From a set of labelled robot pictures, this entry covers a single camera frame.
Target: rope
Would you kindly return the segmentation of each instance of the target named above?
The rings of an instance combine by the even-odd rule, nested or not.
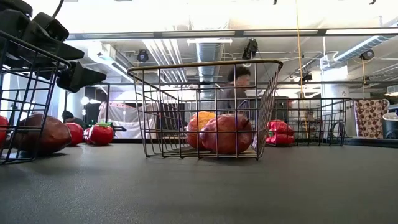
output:
[[[302,68],[302,55],[301,55],[301,46],[300,46],[300,22],[299,22],[299,3],[298,0],[295,0],[296,3],[296,21],[297,21],[297,46],[298,46],[298,63],[300,65],[300,93],[301,93],[301,98],[304,98],[304,92],[303,92],[303,68]],[[304,129],[305,129],[305,134],[307,135],[307,138],[309,138],[309,133],[308,133],[308,127],[307,127],[307,114],[304,114]]]
[[[361,62],[357,62],[355,61],[355,59],[353,59],[353,61],[355,63],[361,64],[362,65],[362,76],[363,76],[363,84],[362,84],[362,97],[365,99],[365,84],[366,84],[366,76],[365,76],[365,64],[373,61],[374,58],[372,58],[371,60],[368,60],[367,62],[365,62],[363,60],[363,58],[361,58]]]
[[[304,93],[303,93],[303,69],[302,69],[301,46],[300,46],[300,23],[299,23],[298,0],[295,0],[295,2],[296,2],[296,21],[297,21],[298,63],[300,65],[300,92],[301,92],[301,97],[304,98]]]

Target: large red apple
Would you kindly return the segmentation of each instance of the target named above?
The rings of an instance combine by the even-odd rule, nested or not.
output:
[[[206,112],[206,111],[201,111],[198,112],[198,117],[197,119],[197,114],[195,113],[192,115],[191,120],[188,123],[187,126],[187,131],[197,131],[201,130],[209,120],[213,119],[216,117],[216,114]],[[197,133],[187,133],[187,143],[194,147],[195,149],[198,148],[198,138],[197,138]],[[201,143],[201,140],[199,139],[199,149],[205,149],[203,147],[203,144]]]
[[[216,118],[209,120],[206,126],[201,131],[252,131],[250,120],[244,115],[238,114],[238,122],[235,129],[235,114],[223,114]],[[218,151],[219,154],[235,154],[236,149],[241,153],[250,146],[253,133],[252,132],[238,132],[238,145],[235,141],[235,132],[233,133],[200,133],[199,137],[203,146],[212,152]]]
[[[19,127],[27,126],[30,128],[35,127],[36,129],[40,129],[42,119],[42,114],[32,114],[26,119],[20,121]],[[35,146],[37,146],[37,155],[47,156],[62,150],[72,141],[68,127],[57,118],[51,116],[47,116],[45,118],[42,137],[39,141],[38,138],[38,131],[18,131],[15,135],[14,146],[17,149],[26,152],[34,152]]]

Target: red bell pepper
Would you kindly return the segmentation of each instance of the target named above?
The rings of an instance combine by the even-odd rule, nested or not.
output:
[[[293,128],[282,120],[272,120],[268,122],[268,130],[273,129],[278,134],[294,135]]]
[[[288,146],[294,142],[293,128],[284,121],[269,121],[267,127],[269,132],[266,137],[266,143],[277,146]]]

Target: dark hair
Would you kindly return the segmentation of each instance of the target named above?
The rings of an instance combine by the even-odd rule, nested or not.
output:
[[[69,111],[63,111],[62,112],[62,118],[63,119],[74,118],[74,115],[73,115],[73,113],[71,113]]]
[[[239,78],[243,75],[250,75],[250,70],[244,66],[236,67],[236,78]],[[228,81],[229,82],[235,81],[235,73],[233,68],[228,73]]]

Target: ceiling beam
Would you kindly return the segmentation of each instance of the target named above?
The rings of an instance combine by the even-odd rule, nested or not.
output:
[[[397,35],[395,27],[300,29],[301,37],[358,37],[370,35]],[[130,40],[130,39],[187,39],[209,37],[296,37],[297,29],[256,30],[179,30],[163,32],[75,33],[67,40]]]

